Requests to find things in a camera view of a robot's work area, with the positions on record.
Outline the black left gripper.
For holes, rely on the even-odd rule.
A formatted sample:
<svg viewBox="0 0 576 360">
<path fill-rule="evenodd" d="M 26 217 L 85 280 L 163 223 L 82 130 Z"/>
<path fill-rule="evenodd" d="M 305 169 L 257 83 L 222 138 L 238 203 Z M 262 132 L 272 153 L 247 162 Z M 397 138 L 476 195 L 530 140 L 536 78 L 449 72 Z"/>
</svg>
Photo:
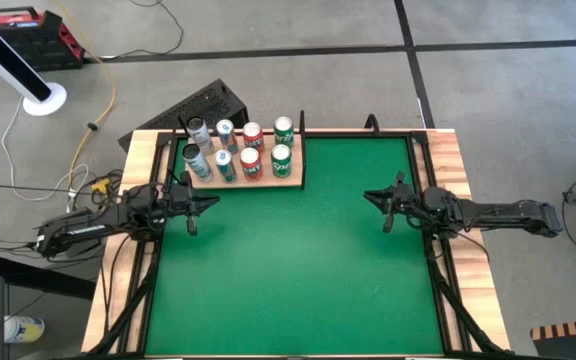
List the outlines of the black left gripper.
<svg viewBox="0 0 576 360">
<path fill-rule="evenodd" d="M 194 188 L 191 175 L 188 171 L 181 174 L 181 185 L 185 188 L 185 194 L 193 202 L 187 206 L 186 210 L 186 228 L 190 236 L 198 234 L 196 218 L 204 211 L 214 206 L 220 197 L 217 195 L 206 194 Z M 159 197 L 152 205 L 152 227 L 163 228 L 170 217 L 177 216 L 181 210 L 179 200 L 183 195 L 180 185 L 170 185 L 167 188 L 161 188 L 158 192 Z"/>
</svg>

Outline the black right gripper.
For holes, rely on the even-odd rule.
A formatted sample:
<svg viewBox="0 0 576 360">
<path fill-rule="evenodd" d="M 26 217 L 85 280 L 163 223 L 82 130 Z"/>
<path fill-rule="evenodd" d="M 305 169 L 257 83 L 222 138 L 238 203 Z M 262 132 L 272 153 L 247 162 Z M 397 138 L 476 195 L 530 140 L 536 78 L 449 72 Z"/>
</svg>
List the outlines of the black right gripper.
<svg viewBox="0 0 576 360">
<path fill-rule="evenodd" d="M 451 193 L 440 187 L 430 187 L 421 194 L 405 187 L 405 175 L 399 171 L 394 183 L 383 190 L 367 190 L 363 196 L 376 201 L 375 206 L 385 216 L 383 233 L 392 231 L 396 211 L 393 201 L 400 197 L 400 213 L 405 215 L 406 223 L 416 230 L 447 231 L 450 229 L 448 207 Z"/>
</svg>

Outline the white slim can black lid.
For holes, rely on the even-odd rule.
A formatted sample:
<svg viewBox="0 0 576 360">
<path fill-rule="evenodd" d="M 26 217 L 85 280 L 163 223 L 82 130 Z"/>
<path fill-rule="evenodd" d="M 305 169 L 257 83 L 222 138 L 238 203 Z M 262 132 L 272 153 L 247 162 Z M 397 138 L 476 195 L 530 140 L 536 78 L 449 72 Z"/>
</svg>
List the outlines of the white slim can black lid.
<svg viewBox="0 0 576 360">
<path fill-rule="evenodd" d="M 211 135 L 206 122 L 202 118 L 190 118 L 186 123 L 186 129 L 194 143 L 199 146 L 205 155 L 210 155 L 214 152 L 215 148 Z"/>
<path fill-rule="evenodd" d="M 210 182 L 213 179 L 212 169 L 198 145 L 185 145 L 182 149 L 182 157 L 191 170 L 198 176 L 200 181 Z"/>
</svg>

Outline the blue silver Red Bull can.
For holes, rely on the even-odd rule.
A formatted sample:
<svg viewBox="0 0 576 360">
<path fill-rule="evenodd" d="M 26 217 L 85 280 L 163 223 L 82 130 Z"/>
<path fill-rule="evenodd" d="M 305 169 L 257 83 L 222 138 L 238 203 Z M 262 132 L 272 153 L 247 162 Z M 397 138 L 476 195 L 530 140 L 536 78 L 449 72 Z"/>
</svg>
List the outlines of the blue silver Red Bull can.
<svg viewBox="0 0 576 360">
<path fill-rule="evenodd" d="M 215 153 L 215 165 L 226 183 L 233 183 L 237 180 L 232 154 L 228 150 L 219 150 Z"/>
<path fill-rule="evenodd" d="M 228 119 L 222 119 L 216 124 L 216 131 L 223 148 L 231 154 L 237 153 L 239 146 L 233 123 Z"/>
</svg>

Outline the red soda can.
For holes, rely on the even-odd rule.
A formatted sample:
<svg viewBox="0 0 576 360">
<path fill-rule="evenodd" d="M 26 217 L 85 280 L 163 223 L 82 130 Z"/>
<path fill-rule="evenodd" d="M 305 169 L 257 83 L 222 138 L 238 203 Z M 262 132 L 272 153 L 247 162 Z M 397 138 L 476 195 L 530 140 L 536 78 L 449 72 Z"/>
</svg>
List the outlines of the red soda can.
<svg viewBox="0 0 576 360">
<path fill-rule="evenodd" d="M 246 148 L 253 148 L 257 152 L 264 151 L 264 134 L 262 127 L 256 122 L 248 122 L 242 129 L 242 136 Z"/>
<path fill-rule="evenodd" d="M 240 163 L 247 180 L 256 181 L 263 176 L 261 156 L 255 148 L 243 149 L 240 153 Z"/>
</svg>

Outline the green Sprite soda can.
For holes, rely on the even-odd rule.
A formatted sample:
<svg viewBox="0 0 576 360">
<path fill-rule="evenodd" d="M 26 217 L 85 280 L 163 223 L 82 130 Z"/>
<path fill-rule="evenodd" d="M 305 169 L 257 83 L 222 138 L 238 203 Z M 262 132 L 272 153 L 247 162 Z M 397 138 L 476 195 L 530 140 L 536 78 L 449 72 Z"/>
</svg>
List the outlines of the green Sprite soda can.
<svg viewBox="0 0 576 360">
<path fill-rule="evenodd" d="M 282 116 L 274 122 L 274 138 L 276 145 L 292 148 L 294 145 L 294 126 L 290 118 Z"/>
<path fill-rule="evenodd" d="M 277 178 L 286 178 L 292 173 L 292 152 L 284 144 L 273 147 L 271 152 L 273 175 Z"/>
</svg>

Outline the wooden tray board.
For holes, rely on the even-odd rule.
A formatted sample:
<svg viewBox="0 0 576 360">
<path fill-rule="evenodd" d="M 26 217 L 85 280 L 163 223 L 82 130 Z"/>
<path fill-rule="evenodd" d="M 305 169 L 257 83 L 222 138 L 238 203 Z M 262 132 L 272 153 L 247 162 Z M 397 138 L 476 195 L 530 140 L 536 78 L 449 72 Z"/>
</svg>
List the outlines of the wooden tray board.
<svg viewBox="0 0 576 360">
<path fill-rule="evenodd" d="M 241 163 L 241 153 L 244 149 L 244 137 L 242 129 L 235 129 L 234 134 L 239 147 L 237 153 L 232 155 L 232 165 L 236 173 L 236 180 L 226 182 L 219 173 L 216 158 L 214 154 L 205 155 L 205 162 L 210 167 L 212 177 L 207 180 L 201 180 L 199 176 L 190 167 L 189 163 L 182 156 L 182 149 L 193 140 L 187 140 L 180 137 L 177 141 L 175 152 L 176 160 L 174 166 L 175 175 L 182 178 L 184 171 L 189 172 L 192 179 L 192 185 L 195 189 L 230 189 L 230 188 L 255 188 L 255 187 L 304 187 L 306 174 L 306 145 L 304 140 L 305 134 L 304 112 L 300 113 L 299 129 L 295 131 L 294 145 L 291 149 L 292 167 L 291 173 L 284 178 L 276 177 L 272 173 L 271 151 L 275 146 L 274 133 L 270 129 L 264 129 L 264 150 L 260 155 L 262 175 L 259 179 L 247 179 L 244 168 Z"/>
</svg>

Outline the black perforated computer case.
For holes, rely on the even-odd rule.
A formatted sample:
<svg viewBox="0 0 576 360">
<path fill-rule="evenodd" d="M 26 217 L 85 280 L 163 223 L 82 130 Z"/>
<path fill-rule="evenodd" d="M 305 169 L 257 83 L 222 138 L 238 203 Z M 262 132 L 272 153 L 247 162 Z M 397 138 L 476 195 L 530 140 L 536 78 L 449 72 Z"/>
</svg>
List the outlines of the black perforated computer case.
<svg viewBox="0 0 576 360">
<path fill-rule="evenodd" d="M 223 119 L 230 120 L 237 128 L 249 122 L 244 102 L 223 80 L 217 79 L 143 123 L 137 130 L 183 129 L 193 117 L 203 119 L 210 129 Z"/>
</svg>

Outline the green table mat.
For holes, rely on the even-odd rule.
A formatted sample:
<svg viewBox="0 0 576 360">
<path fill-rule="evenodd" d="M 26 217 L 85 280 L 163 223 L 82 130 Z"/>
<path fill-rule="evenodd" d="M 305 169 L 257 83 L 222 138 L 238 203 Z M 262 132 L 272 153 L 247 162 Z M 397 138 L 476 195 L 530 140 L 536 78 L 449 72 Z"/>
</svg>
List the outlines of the green table mat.
<svg viewBox="0 0 576 360">
<path fill-rule="evenodd" d="M 367 201 L 411 170 L 401 138 L 311 139 L 304 187 L 225 189 L 165 231 L 148 355 L 438 354 L 419 231 Z"/>
</svg>

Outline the white yellow wipes canister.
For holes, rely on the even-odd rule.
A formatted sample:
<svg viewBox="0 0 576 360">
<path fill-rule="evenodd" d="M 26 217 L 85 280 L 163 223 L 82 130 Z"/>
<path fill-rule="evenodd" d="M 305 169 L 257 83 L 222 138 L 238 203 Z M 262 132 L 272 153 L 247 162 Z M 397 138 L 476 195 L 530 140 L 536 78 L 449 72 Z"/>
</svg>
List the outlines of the white yellow wipes canister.
<svg viewBox="0 0 576 360">
<path fill-rule="evenodd" d="M 4 343 L 32 343 L 42 337 L 45 322 L 41 318 L 29 316 L 4 317 Z"/>
</svg>

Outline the black orange striped box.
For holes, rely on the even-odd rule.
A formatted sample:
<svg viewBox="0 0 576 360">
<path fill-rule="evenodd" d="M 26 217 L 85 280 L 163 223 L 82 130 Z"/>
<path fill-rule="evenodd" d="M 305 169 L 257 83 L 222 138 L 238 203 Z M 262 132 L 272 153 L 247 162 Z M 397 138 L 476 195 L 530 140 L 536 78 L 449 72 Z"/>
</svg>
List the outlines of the black orange striped box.
<svg viewBox="0 0 576 360">
<path fill-rule="evenodd" d="M 539 356 L 576 360 L 576 321 L 532 328 L 530 337 Z"/>
</svg>

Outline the red black toolbox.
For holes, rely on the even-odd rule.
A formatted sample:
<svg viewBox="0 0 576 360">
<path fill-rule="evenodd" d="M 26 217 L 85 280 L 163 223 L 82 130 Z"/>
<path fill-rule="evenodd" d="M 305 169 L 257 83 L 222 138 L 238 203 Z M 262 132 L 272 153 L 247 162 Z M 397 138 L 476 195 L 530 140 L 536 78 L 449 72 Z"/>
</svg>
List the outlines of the red black toolbox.
<svg viewBox="0 0 576 360">
<path fill-rule="evenodd" d="M 85 49 L 62 18 L 32 6 L 0 8 L 0 36 L 35 71 L 80 69 Z"/>
</svg>

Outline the white black standing tower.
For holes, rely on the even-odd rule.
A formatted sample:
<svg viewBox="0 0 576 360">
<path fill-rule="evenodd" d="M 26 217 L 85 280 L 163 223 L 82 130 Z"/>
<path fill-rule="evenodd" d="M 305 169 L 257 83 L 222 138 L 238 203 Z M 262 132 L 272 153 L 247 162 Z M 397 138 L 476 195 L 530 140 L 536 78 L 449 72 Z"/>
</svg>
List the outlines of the white black standing tower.
<svg viewBox="0 0 576 360">
<path fill-rule="evenodd" d="M 50 115 L 66 102 L 66 89 L 58 83 L 45 82 L 1 36 L 0 77 L 21 95 L 21 105 L 29 115 Z"/>
</svg>

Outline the black aluminium table frame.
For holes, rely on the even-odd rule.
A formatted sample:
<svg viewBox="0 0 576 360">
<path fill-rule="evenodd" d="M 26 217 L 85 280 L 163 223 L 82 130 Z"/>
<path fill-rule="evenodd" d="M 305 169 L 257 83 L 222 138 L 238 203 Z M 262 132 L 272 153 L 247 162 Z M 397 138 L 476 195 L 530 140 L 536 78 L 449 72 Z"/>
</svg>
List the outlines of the black aluminium table frame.
<svg viewBox="0 0 576 360">
<path fill-rule="evenodd" d="M 414 168 L 420 172 L 423 188 L 440 185 L 458 196 L 472 197 L 457 133 L 453 129 L 384 128 L 383 135 L 413 135 Z M 136 130 L 132 135 L 121 188 L 142 185 L 150 178 L 165 178 L 165 167 L 172 163 L 172 141 L 183 137 L 179 129 Z M 109 297 L 109 319 L 114 321 L 128 304 L 128 298 L 146 275 L 155 256 L 152 245 L 123 241 L 122 235 L 107 240 L 99 279 L 81 349 L 88 351 L 101 341 L 105 296 Z M 443 261 L 439 268 L 451 286 L 459 292 L 464 307 L 486 335 L 498 346 L 510 347 L 502 317 L 483 237 L 474 229 L 457 238 L 434 246 Z M 145 348 L 149 314 L 147 296 L 142 300 L 112 352 Z"/>
</svg>

